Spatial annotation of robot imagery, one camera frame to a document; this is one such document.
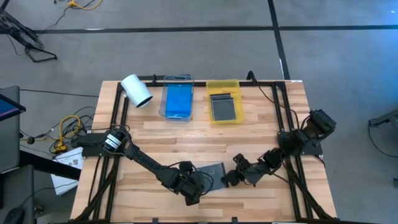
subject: wooden tabletop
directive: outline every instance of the wooden tabletop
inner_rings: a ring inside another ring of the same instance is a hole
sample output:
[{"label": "wooden tabletop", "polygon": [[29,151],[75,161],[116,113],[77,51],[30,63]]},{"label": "wooden tabletop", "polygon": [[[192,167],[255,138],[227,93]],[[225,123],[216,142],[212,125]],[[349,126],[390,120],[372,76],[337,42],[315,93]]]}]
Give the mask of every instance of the wooden tabletop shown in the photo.
[{"label": "wooden tabletop", "polygon": [[[95,112],[93,128],[107,128],[118,82],[103,82]],[[302,82],[286,81],[290,107],[301,122],[309,112]],[[262,87],[272,98],[270,87]],[[264,152],[277,147],[278,124],[275,106],[258,87],[241,87],[244,108],[242,124],[211,125],[205,87],[195,87],[193,116],[188,124],[167,123],[159,116],[162,87],[152,87],[153,99],[145,108],[131,103],[126,124],[131,127],[133,141],[149,156],[167,165],[178,161],[192,161],[197,167],[224,162],[226,171],[234,169],[232,158],[242,153],[255,162]],[[118,122],[123,100],[120,101]],[[323,164],[313,156],[302,156],[309,191],[327,213],[336,215]],[[71,218],[77,217],[87,206],[88,195],[97,158],[84,161]],[[276,174],[287,178],[281,167]],[[297,189],[301,214],[305,217],[303,198]],[[104,217],[108,193],[105,192],[100,218]],[[197,205],[186,206],[182,195],[175,195],[160,185],[155,176],[134,161],[122,158],[113,202],[112,222],[241,222],[295,220],[289,185],[275,176],[265,175],[257,187],[239,184],[216,190],[201,197]]]}]

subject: blue container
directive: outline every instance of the blue container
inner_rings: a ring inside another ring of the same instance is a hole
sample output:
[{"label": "blue container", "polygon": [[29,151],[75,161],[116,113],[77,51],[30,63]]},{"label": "blue container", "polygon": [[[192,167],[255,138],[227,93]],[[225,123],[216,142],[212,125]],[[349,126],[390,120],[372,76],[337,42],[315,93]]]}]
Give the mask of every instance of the blue container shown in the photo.
[{"label": "blue container", "polygon": [[164,78],[159,114],[170,122],[191,120],[193,78],[190,75],[169,75]]}]

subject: concrete floor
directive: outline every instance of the concrete floor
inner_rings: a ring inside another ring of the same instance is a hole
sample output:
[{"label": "concrete floor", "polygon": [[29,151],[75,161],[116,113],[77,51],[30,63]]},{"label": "concrete floor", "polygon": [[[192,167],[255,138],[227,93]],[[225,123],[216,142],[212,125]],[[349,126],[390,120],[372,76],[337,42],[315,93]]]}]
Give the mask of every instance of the concrete floor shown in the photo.
[{"label": "concrete floor", "polygon": [[[65,7],[65,1],[10,0],[6,11],[32,29],[44,29]],[[275,9],[280,26],[398,24],[398,2],[388,0],[280,0]],[[271,25],[264,0],[113,0],[94,11],[68,10],[53,29]],[[392,178],[398,177],[398,159],[375,150],[367,122],[398,108],[397,31],[282,31],[281,35],[291,79],[304,81],[311,108],[324,109],[338,123],[322,144],[338,216],[396,223],[398,190]],[[259,79],[282,79],[273,31],[44,34],[40,39],[59,60],[34,64],[26,56],[14,55],[7,37],[0,35],[0,87],[96,95],[103,80],[120,80],[132,73],[222,79],[244,78],[253,70]],[[95,106],[96,99],[22,92],[21,103],[27,108],[21,129],[37,134],[78,108]],[[396,133],[388,125],[372,131],[381,149],[398,154]],[[48,145],[34,147],[47,151]],[[51,185],[49,175],[35,174],[36,189]],[[52,213],[39,223],[66,221],[74,191],[62,197],[44,197],[42,192],[36,198]]]}]

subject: computer monitor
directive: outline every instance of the computer monitor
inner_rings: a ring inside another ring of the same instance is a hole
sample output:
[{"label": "computer monitor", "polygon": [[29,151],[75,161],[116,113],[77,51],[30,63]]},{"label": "computer monitor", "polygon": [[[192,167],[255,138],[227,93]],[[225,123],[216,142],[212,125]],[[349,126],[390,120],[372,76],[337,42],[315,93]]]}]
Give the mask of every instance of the computer monitor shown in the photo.
[{"label": "computer monitor", "polygon": [[26,108],[8,97],[0,94],[0,121],[19,115],[26,111]]}]

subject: yellow container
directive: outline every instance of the yellow container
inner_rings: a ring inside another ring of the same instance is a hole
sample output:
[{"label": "yellow container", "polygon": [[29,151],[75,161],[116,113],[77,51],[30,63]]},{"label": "yellow container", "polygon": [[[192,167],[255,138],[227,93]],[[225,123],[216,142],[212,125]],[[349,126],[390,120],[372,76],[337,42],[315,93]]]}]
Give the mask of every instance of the yellow container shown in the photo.
[{"label": "yellow container", "polygon": [[[243,104],[238,80],[211,80],[206,82],[206,91],[209,101],[209,117],[211,124],[239,124],[243,121]],[[234,101],[235,120],[215,121],[211,106],[210,95],[230,93]]]}]

